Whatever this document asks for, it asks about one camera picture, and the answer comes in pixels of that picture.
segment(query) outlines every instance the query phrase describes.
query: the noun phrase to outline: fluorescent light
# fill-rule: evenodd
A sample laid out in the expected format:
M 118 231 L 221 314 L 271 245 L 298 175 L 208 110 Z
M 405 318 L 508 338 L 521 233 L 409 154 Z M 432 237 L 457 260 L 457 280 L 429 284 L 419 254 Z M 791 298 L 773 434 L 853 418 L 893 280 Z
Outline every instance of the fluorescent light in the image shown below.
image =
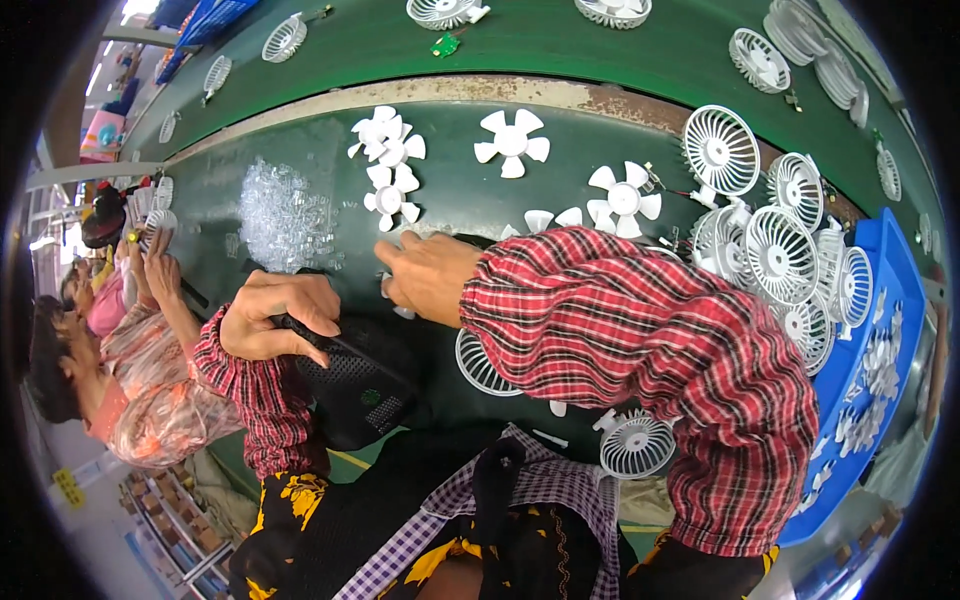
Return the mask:
M 57 241 L 56 238 L 50 237 L 49 235 L 46 237 L 41 237 L 35 242 L 30 243 L 30 252 L 36 252 L 41 248 L 43 248 L 44 246 L 49 246 L 50 244 L 53 244 L 56 241 Z
M 90 83 L 86 85 L 86 95 L 90 95 L 90 91 L 93 89 L 93 84 L 97 81 L 97 76 L 100 75 L 100 69 L 104 68 L 102 62 L 97 63 L 97 68 L 93 69 L 93 77 L 90 78 Z

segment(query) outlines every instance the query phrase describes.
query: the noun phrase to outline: hand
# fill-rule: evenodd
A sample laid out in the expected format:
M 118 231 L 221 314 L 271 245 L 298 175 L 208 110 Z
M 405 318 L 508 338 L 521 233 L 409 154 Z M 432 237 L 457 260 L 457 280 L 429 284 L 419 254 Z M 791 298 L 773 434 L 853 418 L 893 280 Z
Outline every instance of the hand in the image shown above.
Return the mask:
M 291 329 L 274 328 L 270 317 L 283 313 L 319 335 L 340 335 L 340 327 L 334 323 L 340 318 L 340 297 L 325 276 L 254 271 L 220 323 L 220 345 L 228 354 L 247 360 L 298 354 L 329 367 L 326 352 Z
M 383 293 L 425 319 L 460 328 L 460 297 L 482 253 L 442 233 L 423 240 L 410 230 L 400 234 L 400 246 L 381 240 L 373 247 L 394 275 L 383 281 Z
M 166 253 L 173 236 L 174 232 L 170 229 L 157 229 L 147 249 L 147 257 L 143 260 L 143 273 L 147 276 L 150 294 L 157 302 L 180 297 L 180 264 Z

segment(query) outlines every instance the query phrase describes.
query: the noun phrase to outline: hair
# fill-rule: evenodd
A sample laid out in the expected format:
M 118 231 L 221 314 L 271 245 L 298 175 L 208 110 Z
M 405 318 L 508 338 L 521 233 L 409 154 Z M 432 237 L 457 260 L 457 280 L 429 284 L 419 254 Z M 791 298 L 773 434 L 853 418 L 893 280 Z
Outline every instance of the hair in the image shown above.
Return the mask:
M 53 296 L 41 296 L 34 303 L 34 340 L 27 382 L 36 409 L 52 423 L 82 418 L 77 392 L 60 366 L 61 358 L 70 356 L 70 345 L 55 327 L 63 312 L 63 305 Z

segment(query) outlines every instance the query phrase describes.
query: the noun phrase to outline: pink shirt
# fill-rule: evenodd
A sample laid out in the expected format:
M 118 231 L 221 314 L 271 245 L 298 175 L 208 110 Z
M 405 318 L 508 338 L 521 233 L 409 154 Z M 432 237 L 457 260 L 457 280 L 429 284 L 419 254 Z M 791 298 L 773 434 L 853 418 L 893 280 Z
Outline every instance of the pink shirt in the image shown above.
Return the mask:
M 93 306 L 86 316 L 86 324 L 99 337 L 107 337 L 127 314 L 123 302 L 123 273 L 121 269 L 111 273 L 93 297 Z

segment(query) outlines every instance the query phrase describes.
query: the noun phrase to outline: blue crate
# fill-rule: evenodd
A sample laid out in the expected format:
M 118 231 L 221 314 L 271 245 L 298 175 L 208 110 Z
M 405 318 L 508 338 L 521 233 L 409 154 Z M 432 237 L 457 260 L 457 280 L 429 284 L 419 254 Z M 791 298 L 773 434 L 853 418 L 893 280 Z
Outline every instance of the blue crate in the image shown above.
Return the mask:
M 897 412 L 924 326 L 926 312 L 924 285 L 921 282 L 917 264 L 913 260 L 913 253 L 903 237 L 893 212 L 889 208 L 883 208 L 879 219 L 859 221 L 856 224 L 855 244 L 861 247 L 870 259 L 874 273 L 874 299 L 867 313 L 866 322 L 853 331 L 851 341 L 837 340 L 823 370 L 817 373 L 814 379 L 813 388 L 820 401 L 820 435 L 817 442 L 826 435 L 829 435 L 829 438 L 821 455 L 810 461 L 802 494 L 812 490 L 813 477 L 823 468 L 824 463 L 835 459 L 836 466 L 813 506 L 786 522 L 777 540 L 781 546 L 797 544 L 813 536 L 859 479 L 863 469 L 876 452 L 877 445 L 883 439 L 891 418 Z M 883 305 L 883 315 L 877 324 L 873 324 L 876 298 L 884 287 L 887 289 L 887 295 Z M 856 414 L 859 415 L 870 406 L 872 401 L 870 393 L 866 390 L 854 398 L 852 403 L 844 402 L 843 397 L 854 376 L 859 373 L 858 367 L 863 362 L 867 341 L 874 329 L 890 326 L 890 320 L 894 314 L 894 303 L 897 300 L 903 301 L 902 342 L 900 354 L 897 357 L 900 389 L 897 397 L 887 403 L 879 434 L 874 436 L 874 447 L 861 452 L 851 452 L 846 458 L 840 458 L 841 445 L 837 444 L 833 438 L 840 411 L 853 406 Z
M 206 44 L 259 0 L 201 0 L 177 47 Z

